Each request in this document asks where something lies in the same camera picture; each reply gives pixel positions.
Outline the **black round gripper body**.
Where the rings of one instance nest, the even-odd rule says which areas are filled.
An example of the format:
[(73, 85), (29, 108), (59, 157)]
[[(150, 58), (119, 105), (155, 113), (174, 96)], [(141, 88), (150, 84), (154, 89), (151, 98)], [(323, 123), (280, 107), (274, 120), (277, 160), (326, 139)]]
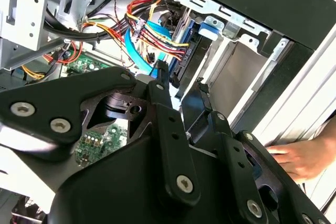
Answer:
[(220, 161), (190, 153), (201, 190), (194, 207), (160, 201), (155, 144), (143, 138), (75, 173), (52, 202), (50, 223), (247, 223), (246, 203), (234, 199)]

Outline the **person bare hand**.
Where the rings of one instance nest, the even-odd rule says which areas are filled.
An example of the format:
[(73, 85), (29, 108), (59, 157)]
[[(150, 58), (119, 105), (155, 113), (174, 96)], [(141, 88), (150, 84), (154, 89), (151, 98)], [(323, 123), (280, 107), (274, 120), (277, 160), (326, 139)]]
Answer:
[(335, 139), (317, 137), (270, 146), (267, 151), (296, 183), (301, 184), (316, 178), (335, 161)]

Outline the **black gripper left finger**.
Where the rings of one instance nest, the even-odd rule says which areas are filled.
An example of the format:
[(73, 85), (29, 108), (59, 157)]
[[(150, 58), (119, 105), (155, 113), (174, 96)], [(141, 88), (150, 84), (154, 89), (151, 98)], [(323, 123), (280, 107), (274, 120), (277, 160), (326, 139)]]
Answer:
[(1, 144), (39, 161), (64, 161), (88, 130), (129, 121), (126, 146), (155, 144), (161, 202), (195, 206), (201, 196), (180, 114), (169, 94), (169, 70), (159, 61), (149, 83), (121, 67), (32, 84), (1, 93)]

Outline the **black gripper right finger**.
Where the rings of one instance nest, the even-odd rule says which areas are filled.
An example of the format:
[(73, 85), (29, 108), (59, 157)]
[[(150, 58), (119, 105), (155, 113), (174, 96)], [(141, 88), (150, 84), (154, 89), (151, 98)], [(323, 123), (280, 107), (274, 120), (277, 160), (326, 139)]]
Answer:
[(213, 153), (223, 166), (224, 203), (233, 223), (328, 223), (252, 133), (232, 132), (201, 79), (182, 100), (182, 112), (191, 145)]

